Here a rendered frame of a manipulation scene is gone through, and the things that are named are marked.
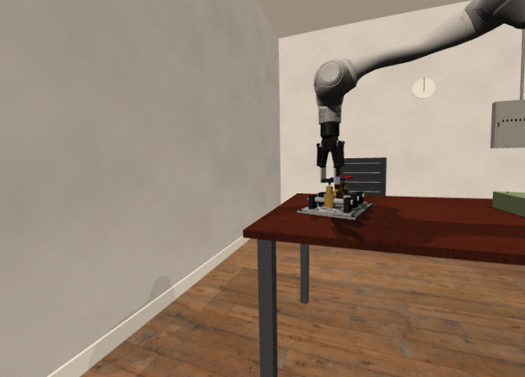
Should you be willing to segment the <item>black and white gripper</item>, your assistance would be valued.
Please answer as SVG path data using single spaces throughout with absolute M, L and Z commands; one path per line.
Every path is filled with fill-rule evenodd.
M 326 178 L 326 161 L 328 153 L 331 152 L 334 168 L 334 184 L 340 184 L 340 168 L 345 165 L 344 145 L 345 141 L 338 139 L 340 135 L 340 124 L 326 123 L 321 125 L 322 142 L 317 143 L 317 166 L 320 167 L 321 179 Z

